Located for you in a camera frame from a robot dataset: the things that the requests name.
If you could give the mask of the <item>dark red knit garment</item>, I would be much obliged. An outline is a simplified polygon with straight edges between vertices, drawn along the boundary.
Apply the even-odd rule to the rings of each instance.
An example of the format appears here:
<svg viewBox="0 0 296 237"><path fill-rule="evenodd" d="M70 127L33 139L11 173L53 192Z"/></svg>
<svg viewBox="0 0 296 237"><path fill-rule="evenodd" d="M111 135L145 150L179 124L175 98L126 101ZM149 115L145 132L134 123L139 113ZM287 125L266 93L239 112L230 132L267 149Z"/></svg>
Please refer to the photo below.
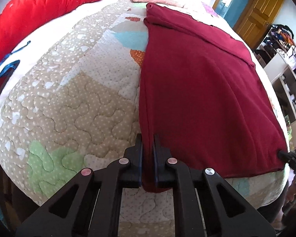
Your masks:
<svg viewBox="0 0 296 237"><path fill-rule="evenodd" d="M223 178L281 171L283 130L242 41L192 16L146 6L149 40L141 66L143 187L156 192L153 137L190 168Z"/></svg>

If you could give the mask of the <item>beige patchwork quilt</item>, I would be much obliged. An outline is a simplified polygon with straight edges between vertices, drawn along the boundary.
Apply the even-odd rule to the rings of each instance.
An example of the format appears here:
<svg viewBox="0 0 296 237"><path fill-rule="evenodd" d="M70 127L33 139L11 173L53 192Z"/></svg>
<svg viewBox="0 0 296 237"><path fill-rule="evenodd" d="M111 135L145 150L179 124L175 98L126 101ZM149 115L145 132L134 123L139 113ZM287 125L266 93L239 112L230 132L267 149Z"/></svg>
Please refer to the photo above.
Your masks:
<svg viewBox="0 0 296 237"><path fill-rule="evenodd" d="M97 2L0 98L0 167L20 220L134 144L145 16L145 3Z"/></svg>

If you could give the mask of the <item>cluttered white shelf unit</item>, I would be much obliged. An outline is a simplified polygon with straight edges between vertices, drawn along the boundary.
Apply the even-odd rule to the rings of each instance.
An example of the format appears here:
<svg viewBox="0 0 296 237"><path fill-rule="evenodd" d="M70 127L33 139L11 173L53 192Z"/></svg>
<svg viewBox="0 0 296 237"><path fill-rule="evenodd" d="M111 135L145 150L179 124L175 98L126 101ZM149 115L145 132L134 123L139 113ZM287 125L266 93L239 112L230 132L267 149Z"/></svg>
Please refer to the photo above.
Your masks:
<svg viewBox="0 0 296 237"><path fill-rule="evenodd" d="M288 26L271 25L253 54L275 90L296 149L296 46L292 37Z"/></svg>

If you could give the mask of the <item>wooden door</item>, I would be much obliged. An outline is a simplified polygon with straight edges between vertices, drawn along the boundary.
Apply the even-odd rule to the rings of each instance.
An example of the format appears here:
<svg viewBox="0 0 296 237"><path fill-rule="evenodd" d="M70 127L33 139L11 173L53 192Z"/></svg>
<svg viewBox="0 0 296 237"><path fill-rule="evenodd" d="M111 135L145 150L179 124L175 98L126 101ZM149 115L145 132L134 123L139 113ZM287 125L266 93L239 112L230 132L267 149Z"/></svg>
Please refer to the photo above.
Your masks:
<svg viewBox="0 0 296 237"><path fill-rule="evenodd" d="M285 0L249 0L233 30L256 49L274 22Z"/></svg>

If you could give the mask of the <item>white bed sheet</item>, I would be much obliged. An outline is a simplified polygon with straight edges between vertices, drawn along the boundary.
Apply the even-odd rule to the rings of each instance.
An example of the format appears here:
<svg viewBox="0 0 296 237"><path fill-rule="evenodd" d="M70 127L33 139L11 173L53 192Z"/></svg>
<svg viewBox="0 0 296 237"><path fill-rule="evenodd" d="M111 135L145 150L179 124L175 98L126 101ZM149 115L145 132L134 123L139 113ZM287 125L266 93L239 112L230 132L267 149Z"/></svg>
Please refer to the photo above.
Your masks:
<svg viewBox="0 0 296 237"><path fill-rule="evenodd" d="M70 33L74 25L81 19L93 15L105 6L118 2L119 0L100 0L98 2L86 3L77 9L56 19L51 20L39 27L30 35L25 37L15 49L23 47L21 51L11 55L7 62L19 60L20 64L14 71L6 86L0 94L0 111L6 97L18 81L34 67L41 58L56 42L66 34Z"/></svg>

